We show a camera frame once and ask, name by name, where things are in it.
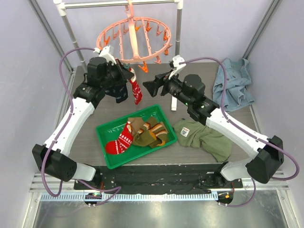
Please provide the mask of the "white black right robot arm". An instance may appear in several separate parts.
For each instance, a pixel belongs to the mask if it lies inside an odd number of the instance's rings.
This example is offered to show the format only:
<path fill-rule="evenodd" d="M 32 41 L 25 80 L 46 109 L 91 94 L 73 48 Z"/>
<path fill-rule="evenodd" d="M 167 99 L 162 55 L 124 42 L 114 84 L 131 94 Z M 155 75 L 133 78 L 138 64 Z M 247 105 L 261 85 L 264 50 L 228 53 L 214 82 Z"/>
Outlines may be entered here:
<path fill-rule="evenodd" d="M 242 123 L 238 123 L 239 128 L 233 126 L 232 117 L 223 114 L 219 105 L 204 95 L 205 84 L 198 75 L 190 74 L 180 81 L 178 76 L 163 73 L 156 75 L 153 81 L 144 82 L 143 86 L 152 97 L 161 88 L 162 96 L 170 94 L 177 98 L 187 106 L 194 121 L 223 134 L 248 154 L 247 159 L 226 161 L 217 169 L 214 176 L 217 186 L 224 188 L 241 178 L 253 178 L 266 184 L 283 164 L 284 155 L 280 152 L 283 141 L 277 136 L 263 136 Z"/>

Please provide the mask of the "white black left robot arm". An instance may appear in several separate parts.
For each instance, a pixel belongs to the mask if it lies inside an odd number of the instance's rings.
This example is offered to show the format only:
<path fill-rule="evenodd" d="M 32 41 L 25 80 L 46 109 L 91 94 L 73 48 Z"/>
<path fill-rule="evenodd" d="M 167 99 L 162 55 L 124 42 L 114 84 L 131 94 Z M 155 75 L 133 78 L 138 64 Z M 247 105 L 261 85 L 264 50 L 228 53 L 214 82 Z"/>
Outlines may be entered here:
<path fill-rule="evenodd" d="M 32 153 L 40 171 L 62 181 L 84 180 L 85 185 L 95 190 L 101 184 L 96 168 L 69 158 L 71 147 L 80 129 L 93 114 L 105 92 L 113 86 L 123 86 L 134 74 L 117 59 L 104 57 L 90 59 L 82 82 L 73 94 L 72 103 L 64 118 L 44 142 L 35 144 Z"/>

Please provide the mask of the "red christmas sock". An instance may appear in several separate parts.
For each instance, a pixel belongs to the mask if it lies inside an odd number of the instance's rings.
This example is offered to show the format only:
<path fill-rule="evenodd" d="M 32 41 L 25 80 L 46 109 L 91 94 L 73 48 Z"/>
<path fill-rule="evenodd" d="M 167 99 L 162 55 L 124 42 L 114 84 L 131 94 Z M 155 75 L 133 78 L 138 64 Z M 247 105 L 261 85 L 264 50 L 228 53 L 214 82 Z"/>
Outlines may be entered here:
<path fill-rule="evenodd" d="M 116 140 L 110 141 L 105 146 L 105 151 L 108 154 L 118 155 L 124 153 L 132 144 L 133 128 L 130 122 L 127 122 Z"/>
<path fill-rule="evenodd" d="M 132 85 L 132 92 L 133 92 L 133 96 L 134 96 L 134 102 L 136 105 L 138 105 L 143 97 L 142 91 L 140 89 L 140 86 L 137 82 L 137 77 L 136 77 L 136 73 L 135 70 L 133 69 L 133 77 L 129 80 L 129 82 Z"/>

